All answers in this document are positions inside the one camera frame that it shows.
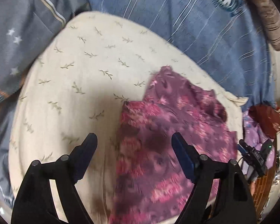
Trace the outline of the person's right hand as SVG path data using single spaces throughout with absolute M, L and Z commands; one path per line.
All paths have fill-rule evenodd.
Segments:
M 249 185 L 250 193 L 253 196 L 255 192 L 256 181 L 252 181 Z

